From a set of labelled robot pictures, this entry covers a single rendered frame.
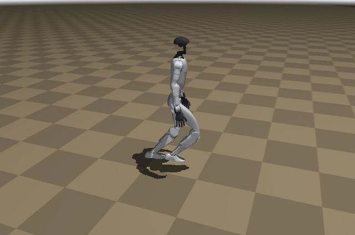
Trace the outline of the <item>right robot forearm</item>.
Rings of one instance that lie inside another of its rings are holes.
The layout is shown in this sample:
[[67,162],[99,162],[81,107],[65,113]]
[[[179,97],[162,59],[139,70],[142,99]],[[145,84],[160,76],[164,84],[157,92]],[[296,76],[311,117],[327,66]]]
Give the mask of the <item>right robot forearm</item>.
[[180,89],[180,87],[177,84],[175,84],[173,86],[173,92],[171,94],[172,99],[173,99],[173,106],[174,106],[176,112],[180,111],[179,89]]

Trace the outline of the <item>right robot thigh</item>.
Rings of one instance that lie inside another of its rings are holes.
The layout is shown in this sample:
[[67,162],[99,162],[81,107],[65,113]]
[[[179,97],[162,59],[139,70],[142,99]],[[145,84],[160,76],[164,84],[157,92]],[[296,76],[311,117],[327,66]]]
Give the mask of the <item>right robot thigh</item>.
[[[200,135],[200,130],[199,130],[199,126],[198,123],[195,119],[195,117],[193,116],[193,114],[191,113],[191,111],[189,109],[187,109],[185,106],[183,106],[183,104],[180,103],[180,107],[181,107],[181,113],[183,114],[183,116],[187,119],[187,121],[184,122],[190,126],[192,129],[189,132],[189,135],[193,132],[196,131],[199,133]],[[174,106],[173,104],[171,104],[171,112],[176,116],[175,111],[174,111]]]

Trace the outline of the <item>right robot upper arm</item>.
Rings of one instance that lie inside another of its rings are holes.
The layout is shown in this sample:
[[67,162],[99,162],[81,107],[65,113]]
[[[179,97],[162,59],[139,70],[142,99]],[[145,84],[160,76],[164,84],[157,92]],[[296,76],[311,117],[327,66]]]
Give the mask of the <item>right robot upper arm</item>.
[[182,71],[182,68],[183,68],[183,63],[177,60],[173,66],[173,75],[172,75],[171,85],[170,85],[171,90],[173,90],[173,86],[177,84],[180,78],[180,73]]

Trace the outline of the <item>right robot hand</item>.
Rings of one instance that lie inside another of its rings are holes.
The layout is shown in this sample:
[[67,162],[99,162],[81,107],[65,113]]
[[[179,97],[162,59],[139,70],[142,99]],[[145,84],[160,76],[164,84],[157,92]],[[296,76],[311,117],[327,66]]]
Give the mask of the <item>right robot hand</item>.
[[[175,111],[175,108],[174,108],[174,111]],[[176,114],[176,117],[175,117],[176,127],[178,126],[178,123],[179,123],[179,127],[180,127],[180,122],[181,122],[181,127],[182,127],[182,122],[185,126],[184,119],[185,119],[185,121],[187,121],[187,119],[181,113],[181,108],[180,108],[180,111],[178,111],[178,112],[175,111],[175,114]]]

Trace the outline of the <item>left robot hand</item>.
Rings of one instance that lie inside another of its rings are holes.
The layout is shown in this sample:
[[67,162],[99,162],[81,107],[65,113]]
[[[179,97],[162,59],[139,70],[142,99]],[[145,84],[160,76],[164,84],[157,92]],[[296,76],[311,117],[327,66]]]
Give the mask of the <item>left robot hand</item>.
[[181,98],[181,103],[188,109],[189,109],[189,106],[190,106],[190,102],[188,101],[188,99],[186,98],[185,96],[185,93],[183,92],[183,97],[180,97]]

